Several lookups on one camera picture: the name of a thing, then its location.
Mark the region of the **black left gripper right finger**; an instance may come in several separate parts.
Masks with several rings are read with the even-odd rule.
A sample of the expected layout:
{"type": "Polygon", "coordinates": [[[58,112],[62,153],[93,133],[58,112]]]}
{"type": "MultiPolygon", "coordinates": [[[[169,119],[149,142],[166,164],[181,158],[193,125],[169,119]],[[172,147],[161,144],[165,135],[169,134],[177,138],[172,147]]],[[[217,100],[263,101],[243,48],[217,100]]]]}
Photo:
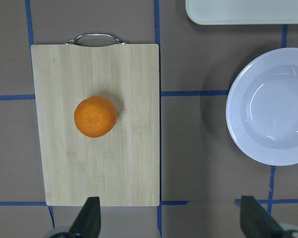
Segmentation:
{"type": "Polygon", "coordinates": [[[281,238],[282,227],[253,196],[242,196],[240,228],[246,238],[281,238]]]}

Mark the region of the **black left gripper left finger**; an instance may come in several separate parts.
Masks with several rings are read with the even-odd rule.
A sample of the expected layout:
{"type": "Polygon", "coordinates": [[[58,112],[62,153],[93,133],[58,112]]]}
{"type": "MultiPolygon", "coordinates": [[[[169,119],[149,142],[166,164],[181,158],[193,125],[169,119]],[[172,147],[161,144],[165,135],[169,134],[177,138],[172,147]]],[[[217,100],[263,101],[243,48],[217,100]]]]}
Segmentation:
{"type": "Polygon", "coordinates": [[[69,229],[75,238],[97,238],[101,230],[99,197],[89,197],[69,229]]]}

